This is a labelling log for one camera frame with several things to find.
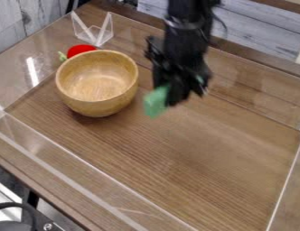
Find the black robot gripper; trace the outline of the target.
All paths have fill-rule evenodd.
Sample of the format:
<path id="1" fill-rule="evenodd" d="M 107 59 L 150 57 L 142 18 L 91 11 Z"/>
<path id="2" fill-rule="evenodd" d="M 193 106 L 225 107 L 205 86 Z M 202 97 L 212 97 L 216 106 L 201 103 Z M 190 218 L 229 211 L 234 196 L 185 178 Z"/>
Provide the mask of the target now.
<path id="1" fill-rule="evenodd" d="M 165 37 L 146 37 L 145 57 L 153 62 L 154 88 L 169 85 L 168 106 L 177 106 L 192 91 L 208 94 L 212 73 L 205 61 L 212 22 L 196 30 L 166 27 Z"/>

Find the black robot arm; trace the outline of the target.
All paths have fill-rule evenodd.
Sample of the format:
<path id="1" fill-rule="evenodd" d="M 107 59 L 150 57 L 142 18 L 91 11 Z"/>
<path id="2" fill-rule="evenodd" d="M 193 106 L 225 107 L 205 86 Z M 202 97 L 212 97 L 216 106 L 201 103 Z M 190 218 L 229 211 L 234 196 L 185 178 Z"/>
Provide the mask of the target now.
<path id="1" fill-rule="evenodd" d="M 206 64 L 213 8 L 221 0 L 169 0 L 164 38 L 149 36 L 145 57 L 153 63 L 154 89 L 168 88 L 165 106 L 177 106 L 206 93 L 212 71 Z"/>

